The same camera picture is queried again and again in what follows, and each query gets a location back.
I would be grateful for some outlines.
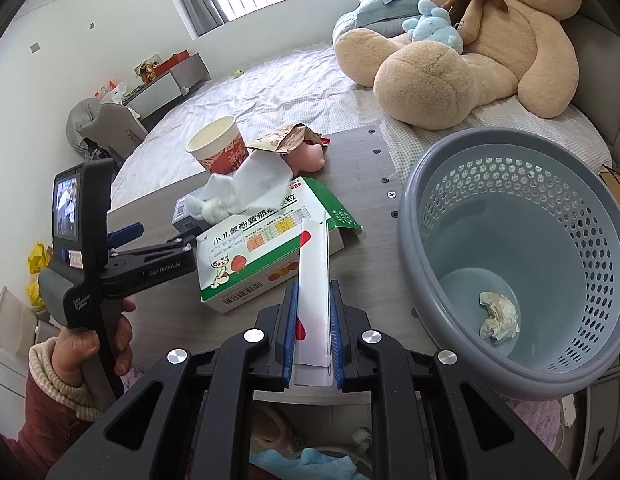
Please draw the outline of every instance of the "headboard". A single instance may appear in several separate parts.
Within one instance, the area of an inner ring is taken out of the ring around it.
[[[620,37],[594,0],[584,1],[578,14],[562,24],[580,69],[572,104],[603,136],[620,171]]]

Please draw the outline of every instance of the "storage box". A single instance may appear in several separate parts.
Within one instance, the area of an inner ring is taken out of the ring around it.
[[[196,191],[193,191],[189,195],[198,197],[197,195],[198,192],[199,192],[199,189],[197,189]],[[190,213],[187,210],[187,203],[186,203],[186,199],[189,195],[182,196],[180,199],[177,200],[177,203],[174,206],[174,213],[172,214],[172,225],[180,233],[189,231],[190,229],[192,229],[194,226],[197,226],[197,225],[201,227],[201,230],[207,231],[210,227],[212,227],[212,225],[210,225],[205,220],[196,220],[192,218],[192,216],[190,216]]]
[[[197,237],[201,301],[226,313],[296,276],[301,222],[327,218],[330,254],[343,248],[339,228],[361,226],[318,180],[290,183],[279,210],[233,215]]]
[[[168,72],[171,68],[177,66],[181,61],[185,61],[189,57],[189,52],[184,50],[178,54],[174,54],[174,56],[170,57],[167,61],[164,61],[159,66],[154,68],[154,73],[156,76],[160,76],[161,74]]]

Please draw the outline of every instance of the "basket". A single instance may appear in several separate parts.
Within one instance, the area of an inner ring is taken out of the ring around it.
[[[405,185],[399,257],[430,336],[501,394],[557,399],[620,352],[619,207],[549,140],[474,128],[437,142]],[[515,338],[480,337],[483,291],[512,301]]]

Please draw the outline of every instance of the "blue plush toy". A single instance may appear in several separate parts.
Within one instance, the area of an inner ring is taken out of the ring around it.
[[[438,41],[463,53],[463,40],[452,26],[450,15],[445,9],[437,7],[430,0],[419,2],[420,18],[410,18],[403,22],[403,30],[412,41]]]

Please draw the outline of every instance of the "white bedsheet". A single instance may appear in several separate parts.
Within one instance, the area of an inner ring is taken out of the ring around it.
[[[408,126],[389,117],[370,89],[357,86],[341,72],[331,45],[319,44],[254,66],[237,79],[207,83],[171,110],[126,160],[112,184],[112,208],[202,171],[186,152],[186,143],[224,115],[237,117],[246,140],[291,123],[305,123],[321,134],[378,124],[402,180],[434,142],[482,125],[519,128],[554,140],[594,171],[611,162],[595,127],[574,107],[556,119],[544,120],[512,97],[476,108],[449,130],[429,132]]]

